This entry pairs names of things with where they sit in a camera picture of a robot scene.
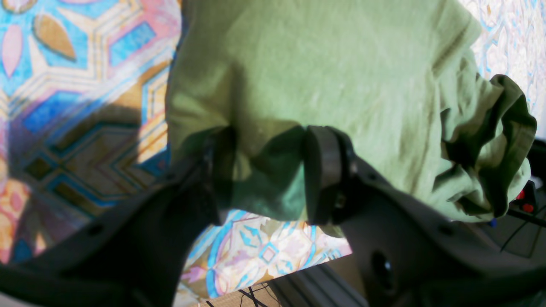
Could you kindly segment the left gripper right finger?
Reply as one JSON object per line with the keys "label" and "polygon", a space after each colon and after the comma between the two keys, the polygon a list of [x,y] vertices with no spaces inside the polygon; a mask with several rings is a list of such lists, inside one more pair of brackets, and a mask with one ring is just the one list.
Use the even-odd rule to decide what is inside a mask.
{"label": "left gripper right finger", "polygon": [[500,253],[395,189],[347,134],[304,136],[310,225],[343,230],[372,307],[506,307],[545,293],[545,268]]}

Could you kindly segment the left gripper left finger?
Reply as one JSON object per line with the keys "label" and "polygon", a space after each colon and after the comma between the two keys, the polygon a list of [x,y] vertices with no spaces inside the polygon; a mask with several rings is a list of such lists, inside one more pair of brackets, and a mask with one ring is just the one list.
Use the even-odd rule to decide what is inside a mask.
{"label": "left gripper left finger", "polygon": [[235,132],[197,150],[142,194],[39,256],[1,266],[1,293],[37,307],[171,307],[193,243],[227,219]]}

